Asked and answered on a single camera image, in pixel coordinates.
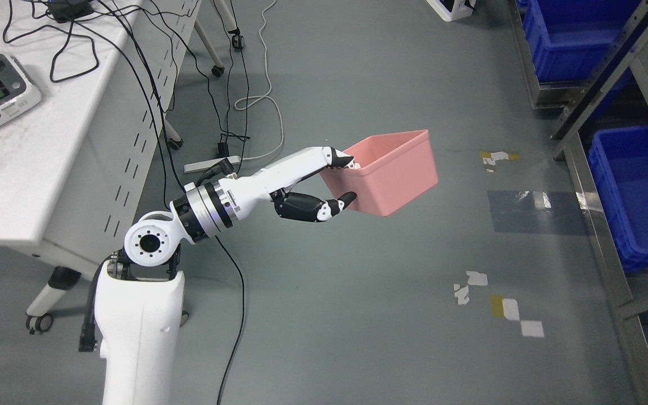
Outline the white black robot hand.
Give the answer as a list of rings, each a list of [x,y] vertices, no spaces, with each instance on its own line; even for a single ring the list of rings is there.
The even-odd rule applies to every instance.
[[[236,218],[246,218],[260,201],[270,201],[278,217],[301,222],[326,222],[357,199],[349,191],[337,199],[322,200],[316,196],[293,192],[299,182],[326,168],[357,168],[353,156],[329,146],[316,146],[278,159],[250,176],[223,178],[221,190],[231,201]]]

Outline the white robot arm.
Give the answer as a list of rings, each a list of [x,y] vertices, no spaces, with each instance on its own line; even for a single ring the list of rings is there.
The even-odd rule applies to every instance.
[[[218,236],[268,195],[249,179],[188,184],[165,211],[134,223],[92,282],[79,349],[106,362],[103,404],[169,404],[185,317],[182,242]]]

